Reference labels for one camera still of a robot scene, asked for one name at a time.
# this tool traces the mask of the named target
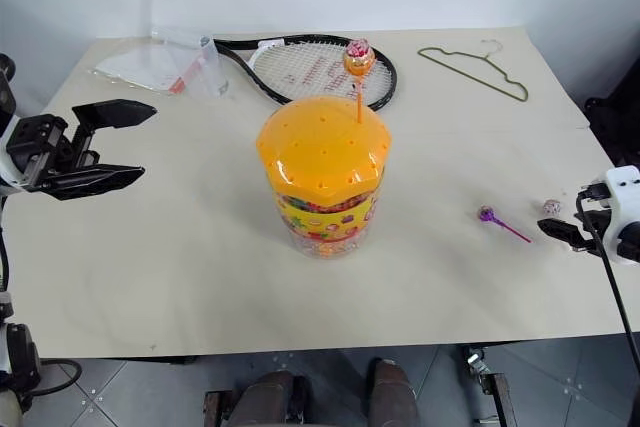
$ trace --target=tile floor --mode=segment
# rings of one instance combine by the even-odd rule
[[[83,359],[78,384],[36,399],[25,427],[201,426],[206,391],[241,389],[277,369],[311,380],[313,421],[364,426],[361,393],[373,357],[393,358],[407,371],[424,427],[472,426],[495,407],[458,355],[443,345],[219,355],[190,365]],[[638,379],[621,335],[495,346],[486,361],[507,375],[519,427],[626,425]],[[62,368],[47,367],[41,387],[66,378]]]

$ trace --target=table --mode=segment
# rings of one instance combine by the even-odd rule
[[[48,111],[108,98],[154,105],[145,124],[104,130],[107,163],[143,165],[136,183],[59,202],[12,196],[4,227],[15,321],[45,357],[199,355],[502,341],[621,331],[600,260],[545,237],[548,198],[568,220],[579,187],[610,162],[522,29],[351,33],[396,64],[380,114],[393,145],[362,248],[309,259],[292,248],[255,150],[277,106],[225,62],[213,105],[89,73],[99,40]],[[495,38],[493,59],[530,91],[515,102],[415,55]],[[481,204],[533,239],[475,218]],[[640,269],[616,274],[640,322]]]

